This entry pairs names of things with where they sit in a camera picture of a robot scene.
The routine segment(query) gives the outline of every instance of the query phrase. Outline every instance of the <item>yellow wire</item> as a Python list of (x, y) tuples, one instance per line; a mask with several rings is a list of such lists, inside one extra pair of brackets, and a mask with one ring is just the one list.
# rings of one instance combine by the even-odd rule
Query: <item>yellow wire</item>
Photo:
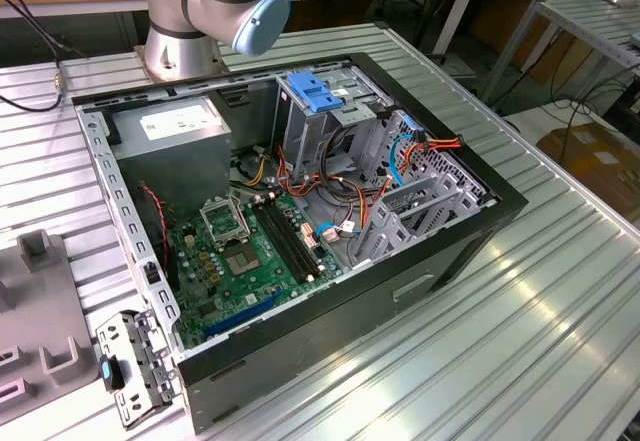
[(260, 182), (260, 180), (262, 179), (262, 175), (264, 174), (264, 165), (267, 161), (267, 158), (268, 156), (266, 154), (262, 155), (262, 161), (260, 161), (260, 168), (258, 169), (258, 173), (255, 175), (255, 177), (251, 181), (248, 181), (247, 183), (245, 183), (247, 186), (255, 186)]

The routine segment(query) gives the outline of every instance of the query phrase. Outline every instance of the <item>blue pci slot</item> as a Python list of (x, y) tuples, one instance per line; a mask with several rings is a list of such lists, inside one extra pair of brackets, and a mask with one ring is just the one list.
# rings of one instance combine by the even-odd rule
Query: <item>blue pci slot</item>
[(234, 314), (233, 316), (225, 319), (224, 321), (220, 321), (219, 323), (212, 324), (208, 328), (202, 330), (202, 334), (204, 337), (214, 336), (216, 334), (223, 333), (239, 324), (244, 323), (246, 320), (257, 316), (258, 314), (264, 313), (265, 311), (270, 310), (276, 304), (276, 298), (280, 296), (284, 291), (278, 291), (276, 294), (269, 296), (264, 301), (260, 301), (255, 306), (251, 306), (250, 308), (245, 309), (239, 313)]

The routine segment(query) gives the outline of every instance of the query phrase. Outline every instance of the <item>motherboard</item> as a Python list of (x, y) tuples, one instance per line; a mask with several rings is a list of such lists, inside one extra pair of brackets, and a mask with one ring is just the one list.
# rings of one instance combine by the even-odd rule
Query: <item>motherboard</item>
[(340, 276), (339, 264), (307, 226), (292, 197), (282, 195), (244, 205), (233, 197), (209, 203), (200, 217), (170, 229), (185, 347)]

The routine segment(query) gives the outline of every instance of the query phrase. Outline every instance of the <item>ram slot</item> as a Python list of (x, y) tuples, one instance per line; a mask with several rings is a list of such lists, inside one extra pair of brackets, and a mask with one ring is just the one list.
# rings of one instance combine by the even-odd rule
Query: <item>ram slot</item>
[(281, 234), (276, 225), (276, 222), (272, 219), (270, 213), (267, 211), (266, 206), (261, 205), (254, 207), (253, 214), (260, 223), (260, 226), (262, 226), (262, 229), (264, 229), (265, 233), (269, 237), (269, 240), (276, 248), (276, 251), (284, 261), (284, 264), (287, 266), (296, 282), (305, 282), (307, 280), (307, 276), (312, 273), (309, 270), (305, 269), (304, 264), (302, 264), (298, 260), (295, 251), (291, 247), (290, 240)]
[(307, 247), (300, 241), (298, 234), (289, 225), (289, 220), (278, 209), (275, 203), (269, 203), (266, 207), (267, 213), (275, 222), (276, 227), (280, 230), (282, 237), (291, 245), (291, 249), (296, 255), (296, 259), (302, 263), (307, 273), (318, 276), (320, 270), (314, 258), (311, 257)]

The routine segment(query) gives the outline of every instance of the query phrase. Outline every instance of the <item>cardboard box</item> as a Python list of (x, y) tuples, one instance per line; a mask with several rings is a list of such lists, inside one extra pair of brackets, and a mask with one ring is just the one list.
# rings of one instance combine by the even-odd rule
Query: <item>cardboard box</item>
[[(557, 161), (565, 133), (552, 131), (538, 148)], [(640, 157), (606, 128), (597, 123), (572, 127), (562, 167), (628, 221), (640, 219)]]

